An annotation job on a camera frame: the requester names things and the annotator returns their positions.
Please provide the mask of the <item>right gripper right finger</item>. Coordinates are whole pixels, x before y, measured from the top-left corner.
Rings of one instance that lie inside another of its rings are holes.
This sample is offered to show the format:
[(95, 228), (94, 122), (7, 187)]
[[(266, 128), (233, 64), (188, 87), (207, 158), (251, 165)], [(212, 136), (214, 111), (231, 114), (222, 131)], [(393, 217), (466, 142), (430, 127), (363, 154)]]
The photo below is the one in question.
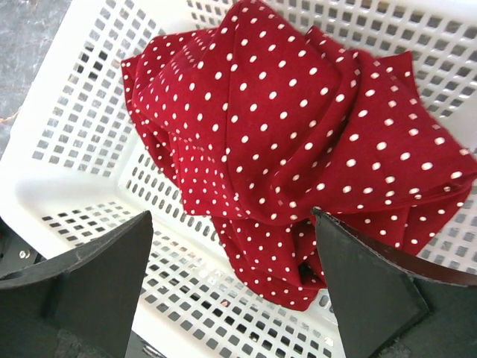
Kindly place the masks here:
[(346, 357), (475, 357), (476, 276), (430, 263), (314, 209)]

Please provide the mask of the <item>red polka dot skirt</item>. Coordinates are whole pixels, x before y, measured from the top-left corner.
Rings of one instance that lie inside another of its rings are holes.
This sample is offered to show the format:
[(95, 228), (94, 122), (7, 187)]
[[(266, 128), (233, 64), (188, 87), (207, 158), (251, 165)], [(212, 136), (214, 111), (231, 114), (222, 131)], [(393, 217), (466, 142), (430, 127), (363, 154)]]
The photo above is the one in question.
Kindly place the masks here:
[(412, 57), (375, 58), (262, 1), (121, 62), (126, 108), (238, 279), (307, 310), (326, 278), (312, 209), (410, 255), (457, 213), (476, 160), (422, 105)]

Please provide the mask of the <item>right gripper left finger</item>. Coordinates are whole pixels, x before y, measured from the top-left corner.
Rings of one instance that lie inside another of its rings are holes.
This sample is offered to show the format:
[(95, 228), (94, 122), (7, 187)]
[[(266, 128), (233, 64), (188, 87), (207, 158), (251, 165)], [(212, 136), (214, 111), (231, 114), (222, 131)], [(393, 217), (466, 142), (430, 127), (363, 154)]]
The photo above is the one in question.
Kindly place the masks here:
[(1, 276), (1, 356), (125, 357), (153, 234), (145, 211)]

